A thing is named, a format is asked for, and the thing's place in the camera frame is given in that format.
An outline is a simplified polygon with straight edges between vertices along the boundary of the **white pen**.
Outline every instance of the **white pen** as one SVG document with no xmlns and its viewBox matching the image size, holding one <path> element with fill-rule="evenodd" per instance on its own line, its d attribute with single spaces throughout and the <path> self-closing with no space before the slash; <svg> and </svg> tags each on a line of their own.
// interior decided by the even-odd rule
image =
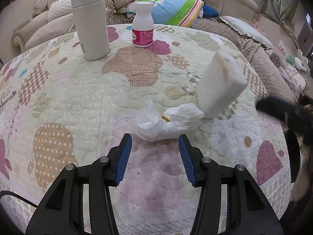
<svg viewBox="0 0 313 235">
<path fill-rule="evenodd" d="M 9 99 L 11 99 L 14 95 L 16 94 L 16 91 L 13 91 L 12 93 L 8 94 L 7 97 L 5 97 L 1 103 L 0 103 L 0 107 L 2 107 Z"/>
</svg>

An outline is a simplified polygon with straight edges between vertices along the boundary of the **crumpled tissue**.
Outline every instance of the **crumpled tissue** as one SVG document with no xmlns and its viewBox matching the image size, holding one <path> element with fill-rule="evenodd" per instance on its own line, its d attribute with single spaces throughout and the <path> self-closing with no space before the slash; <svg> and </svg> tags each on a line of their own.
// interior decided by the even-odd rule
<svg viewBox="0 0 313 235">
<path fill-rule="evenodd" d="M 154 142 L 176 139 L 181 134 L 195 131 L 204 113 L 193 103 L 168 108 L 161 117 L 153 101 L 147 100 L 148 107 L 137 110 L 130 121 L 130 129 L 143 140 Z"/>
</svg>

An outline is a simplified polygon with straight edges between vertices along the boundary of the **white thermos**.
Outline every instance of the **white thermos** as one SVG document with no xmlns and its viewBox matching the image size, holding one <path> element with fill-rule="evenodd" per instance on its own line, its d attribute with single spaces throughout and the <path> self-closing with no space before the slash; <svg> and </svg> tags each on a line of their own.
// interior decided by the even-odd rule
<svg viewBox="0 0 313 235">
<path fill-rule="evenodd" d="M 110 51 L 105 0 L 71 0 L 74 23 L 86 60 L 98 60 Z"/>
</svg>

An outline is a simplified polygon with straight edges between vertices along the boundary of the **gray curtain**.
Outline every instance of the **gray curtain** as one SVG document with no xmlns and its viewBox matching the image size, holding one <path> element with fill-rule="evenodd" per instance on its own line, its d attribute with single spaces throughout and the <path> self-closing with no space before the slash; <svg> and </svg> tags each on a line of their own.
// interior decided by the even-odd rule
<svg viewBox="0 0 313 235">
<path fill-rule="evenodd" d="M 279 23 L 292 38 L 296 47 L 299 48 L 294 28 L 287 20 L 287 16 L 296 2 L 298 2 L 298 0 L 263 0 L 262 13 Z"/>
</svg>

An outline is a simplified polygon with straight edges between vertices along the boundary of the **white cap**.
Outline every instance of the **white cap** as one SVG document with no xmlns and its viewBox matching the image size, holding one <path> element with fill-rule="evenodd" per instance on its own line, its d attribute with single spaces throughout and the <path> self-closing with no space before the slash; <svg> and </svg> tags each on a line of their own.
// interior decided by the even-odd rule
<svg viewBox="0 0 313 235">
<path fill-rule="evenodd" d="M 145 9 L 152 9 L 153 2 L 134 2 L 135 9 L 145 10 Z"/>
</svg>

